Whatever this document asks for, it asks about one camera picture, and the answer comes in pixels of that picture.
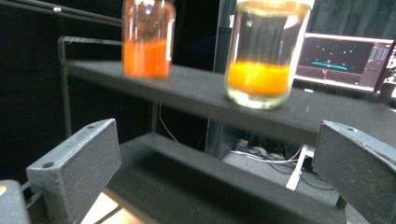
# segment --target glass jar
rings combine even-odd
[[[169,75],[175,8],[164,0],[125,0],[122,64],[127,77]]]
[[[313,0],[236,5],[225,89],[240,105],[270,109],[289,97]]]

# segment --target monitor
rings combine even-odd
[[[295,78],[375,92],[393,40],[307,33]]]

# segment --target orange liquid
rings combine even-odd
[[[288,89],[289,66],[237,62],[230,64],[228,84],[249,94],[278,95]]]
[[[168,77],[170,61],[166,60],[166,40],[123,43],[124,73],[131,77]]]

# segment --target dark background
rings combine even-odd
[[[60,36],[120,40],[120,26],[82,21],[10,6],[0,0],[0,179],[26,181],[25,168],[65,139],[64,106],[57,41]],[[120,0],[46,0],[121,18]],[[232,0],[176,0],[173,63],[223,72]],[[221,13],[218,30],[219,11]],[[327,0],[315,5],[308,32],[396,38],[394,0]],[[216,40],[219,36],[218,49]],[[80,59],[120,59],[120,49],[81,48]],[[73,131],[99,119],[116,118],[120,141],[148,130],[150,103],[70,80]],[[204,150],[207,120],[163,109],[163,120],[183,144]]]

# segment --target yellow liquid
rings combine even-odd
[[[228,84],[248,94],[278,95],[288,89],[288,83],[288,65],[237,62],[228,70]]]

